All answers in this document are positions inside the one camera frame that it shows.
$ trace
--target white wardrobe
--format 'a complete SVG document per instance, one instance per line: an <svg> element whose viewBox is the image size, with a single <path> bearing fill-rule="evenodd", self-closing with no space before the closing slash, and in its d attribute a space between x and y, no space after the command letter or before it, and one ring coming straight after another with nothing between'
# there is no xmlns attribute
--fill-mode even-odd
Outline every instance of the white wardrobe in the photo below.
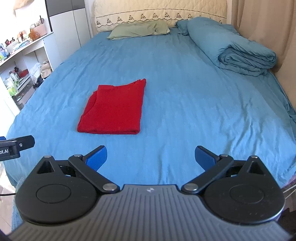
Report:
<svg viewBox="0 0 296 241"><path fill-rule="evenodd" d="M91 38L84 0L46 0L59 54L65 61Z"/></svg>

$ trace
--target metal screw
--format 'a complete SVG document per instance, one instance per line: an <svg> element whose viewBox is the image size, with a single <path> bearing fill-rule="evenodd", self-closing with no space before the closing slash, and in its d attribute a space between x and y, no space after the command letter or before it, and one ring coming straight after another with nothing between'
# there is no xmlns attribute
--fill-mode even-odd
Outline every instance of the metal screw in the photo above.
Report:
<svg viewBox="0 0 296 241"><path fill-rule="evenodd" d="M106 183L103 185L105 191L114 191L117 189L117 185L114 183Z"/></svg>
<svg viewBox="0 0 296 241"><path fill-rule="evenodd" d="M198 189L198 185L196 185L195 183L186 183L184 185L184 189L189 192L194 192Z"/></svg>

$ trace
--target cable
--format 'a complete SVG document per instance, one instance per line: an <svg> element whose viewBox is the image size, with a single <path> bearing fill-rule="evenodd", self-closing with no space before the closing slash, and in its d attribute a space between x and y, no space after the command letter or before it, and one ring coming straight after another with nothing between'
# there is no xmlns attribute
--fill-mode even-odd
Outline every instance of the cable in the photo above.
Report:
<svg viewBox="0 0 296 241"><path fill-rule="evenodd" d="M1 196L12 196L12 195L15 195L16 193L5 193L5 194L0 194L0 197Z"/></svg>

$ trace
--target gray ribbed plate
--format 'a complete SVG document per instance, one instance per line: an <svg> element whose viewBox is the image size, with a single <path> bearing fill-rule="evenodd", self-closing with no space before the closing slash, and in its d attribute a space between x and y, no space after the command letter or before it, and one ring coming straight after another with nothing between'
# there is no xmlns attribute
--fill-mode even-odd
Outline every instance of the gray ribbed plate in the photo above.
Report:
<svg viewBox="0 0 296 241"><path fill-rule="evenodd" d="M125 185L104 195L94 209L71 223L38 226L25 222L9 235L13 241L280 241L289 240L276 222L258 226L227 223L195 195L180 193L175 185Z"/></svg>

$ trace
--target logo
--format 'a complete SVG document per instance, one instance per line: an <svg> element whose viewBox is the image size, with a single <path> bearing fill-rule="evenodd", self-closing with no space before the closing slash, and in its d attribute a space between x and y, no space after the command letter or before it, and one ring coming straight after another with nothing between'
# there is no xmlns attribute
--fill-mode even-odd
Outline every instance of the logo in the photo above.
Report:
<svg viewBox="0 0 296 241"><path fill-rule="evenodd" d="M146 191L152 193L152 192L154 192L154 188L149 187L149 188L146 189Z"/></svg>
<svg viewBox="0 0 296 241"><path fill-rule="evenodd" d="M10 156L10 151L8 147L0 148L0 155L1 156Z"/></svg>

